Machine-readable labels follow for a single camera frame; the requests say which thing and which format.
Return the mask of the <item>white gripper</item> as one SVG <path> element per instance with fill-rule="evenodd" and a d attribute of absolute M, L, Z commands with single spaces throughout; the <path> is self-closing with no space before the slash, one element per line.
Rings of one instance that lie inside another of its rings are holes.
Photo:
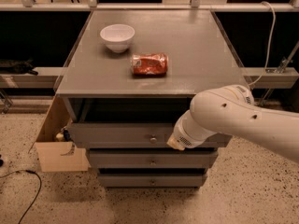
<path fill-rule="evenodd" d="M 196 140 L 190 137 L 184 130 L 183 125 L 177 123 L 174 127 L 173 133 L 166 142 L 171 148 L 175 150 L 184 150 L 185 148 L 194 148 L 203 144 L 202 140 Z"/>

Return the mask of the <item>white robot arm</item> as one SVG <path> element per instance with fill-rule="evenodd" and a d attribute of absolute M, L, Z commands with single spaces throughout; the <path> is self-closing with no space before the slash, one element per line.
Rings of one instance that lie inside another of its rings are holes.
<path fill-rule="evenodd" d="M 167 144 L 199 147 L 216 133 L 237 136 L 299 162 L 299 114 L 258 107 L 241 85 L 201 91 L 176 122 Z"/>

